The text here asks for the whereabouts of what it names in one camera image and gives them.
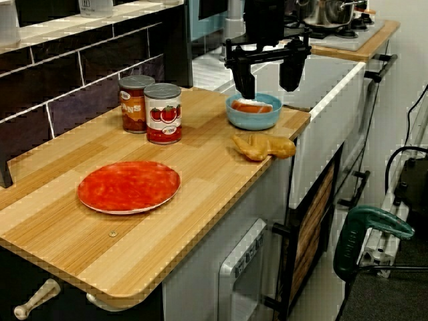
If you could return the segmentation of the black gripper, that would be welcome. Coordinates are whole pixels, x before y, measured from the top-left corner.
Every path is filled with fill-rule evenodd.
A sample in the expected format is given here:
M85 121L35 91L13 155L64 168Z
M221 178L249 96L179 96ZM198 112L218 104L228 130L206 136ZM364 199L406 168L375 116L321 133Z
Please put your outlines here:
M246 1L245 33L225 41L225 67L232 69L235 87L243 98L255 97L252 64L283 60L280 86L294 91L310 55L309 27L287 27L284 1Z

